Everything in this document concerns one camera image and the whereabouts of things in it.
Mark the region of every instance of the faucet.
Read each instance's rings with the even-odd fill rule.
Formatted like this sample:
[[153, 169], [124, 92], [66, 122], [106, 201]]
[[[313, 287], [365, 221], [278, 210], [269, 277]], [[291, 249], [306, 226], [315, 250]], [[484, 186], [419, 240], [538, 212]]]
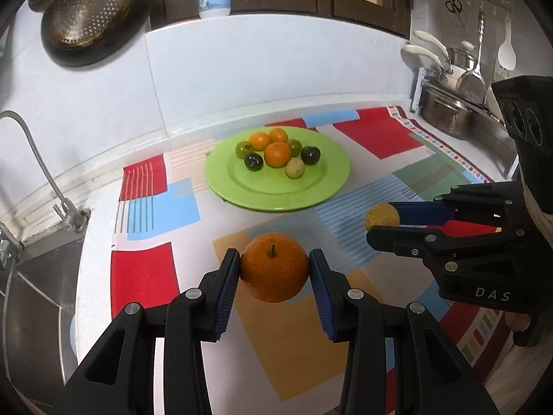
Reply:
[[0, 270], [9, 268], [13, 262], [21, 259], [21, 253], [23, 244], [0, 222]]
[[[0, 113], [0, 119], [4, 117], [13, 118], [15, 121], [17, 121], [17, 123], [19, 123], [19, 125], [23, 129], [23, 132], [25, 132], [25, 136], [29, 141], [29, 145], [31, 147], [32, 153], [35, 155], [35, 158], [37, 158], [38, 165], [40, 165], [40, 168], [42, 169], [44, 175], [46, 176], [46, 179], [48, 179], [48, 182], [54, 189], [54, 192], [56, 192], [56, 195], [62, 202], [62, 208], [60, 209], [57, 204], [54, 204], [54, 210], [62, 218], [63, 227], [68, 231], [71, 231], [71, 230], [75, 232], [82, 231], [82, 228], [85, 227], [86, 222], [88, 221], [90, 212], [88, 210], [79, 211], [75, 207], [73, 202], [69, 198], [66, 198], [65, 195], [60, 190], [60, 188], [57, 186], [56, 181], [54, 181], [54, 178], [52, 177], [48, 168], [46, 167], [46, 164], [42, 160], [42, 156], [38, 152], [37, 146], [34, 140], [32, 139], [32, 135], [29, 130], [29, 127], [27, 126], [27, 123], [25, 123], [23, 118], [21, 118], [21, 116], [17, 112], [13, 112], [13, 110], [5, 110], [4, 112]], [[6, 232], [9, 232], [7, 228], [0, 223], [0, 230], [2, 231], [2, 234], [4, 233], [3, 228], [6, 229]]]

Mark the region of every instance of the blue gripper pad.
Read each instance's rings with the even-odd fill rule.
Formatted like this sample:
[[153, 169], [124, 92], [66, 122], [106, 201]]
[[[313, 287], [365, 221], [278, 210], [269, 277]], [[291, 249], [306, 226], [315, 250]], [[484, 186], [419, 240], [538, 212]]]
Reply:
[[452, 209], [439, 201], [391, 202], [399, 213], [399, 223], [411, 226], [442, 226], [454, 219]]
[[351, 287], [342, 273], [330, 270], [322, 249], [309, 253], [309, 279], [322, 329], [328, 339], [334, 343], [349, 340], [353, 327], [348, 323], [344, 297]]
[[201, 323], [206, 335], [204, 341], [217, 341], [227, 330], [239, 275], [240, 254], [236, 249], [229, 248], [219, 270], [211, 271], [204, 276], [204, 279], [210, 282], [206, 292], [204, 319]]

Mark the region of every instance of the small yellow fruit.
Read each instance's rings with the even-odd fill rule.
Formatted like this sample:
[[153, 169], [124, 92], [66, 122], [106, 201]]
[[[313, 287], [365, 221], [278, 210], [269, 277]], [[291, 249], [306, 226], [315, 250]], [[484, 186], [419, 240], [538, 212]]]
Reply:
[[305, 173], [305, 164], [300, 158], [292, 158], [286, 166], [286, 175], [291, 179], [297, 179]]
[[373, 226], [399, 226], [399, 213], [394, 206], [380, 203], [371, 208], [365, 216], [365, 229]]

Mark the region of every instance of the green plate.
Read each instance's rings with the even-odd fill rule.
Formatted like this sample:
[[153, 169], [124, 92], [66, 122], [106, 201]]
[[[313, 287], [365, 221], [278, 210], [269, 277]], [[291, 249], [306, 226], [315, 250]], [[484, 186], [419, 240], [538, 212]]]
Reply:
[[251, 172], [239, 159], [234, 148], [248, 140], [254, 132], [269, 132], [274, 127], [256, 128], [222, 141], [209, 154], [205, 176], [213, 191], [224, 200], [243, 208], [260, 211], [291, 211], [308, 208], [334, 195], [349, 176], [349, 156], [335, 141], [315, 131], [303, 128], [283, 128], [290, 139], [304, 147], [318, 147], [321, 159], [316, 165], [306, 165], [298, 179], [286, 176], [285, 167], [274, 169], [267, 164]]

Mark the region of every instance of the scissors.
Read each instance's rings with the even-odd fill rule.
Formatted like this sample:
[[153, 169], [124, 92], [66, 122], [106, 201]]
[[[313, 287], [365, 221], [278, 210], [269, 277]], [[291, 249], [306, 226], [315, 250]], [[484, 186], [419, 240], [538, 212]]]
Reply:
[[449, 12], [454, 13], [457, 18], [459, 19], [459, 23], [463, 28], [467, 30], [468, 34], [468, 28], [463, 23], [463, 20], [461, 20], [461, 12], [463, 11], [463, 3], [461, 3], [460, 0], [447, 0], [446, 1], [446, 8]]
[[463, 4], [460, 0], [447, 0], [446, 8], [451, 13], [461, 13], [463, 11]]

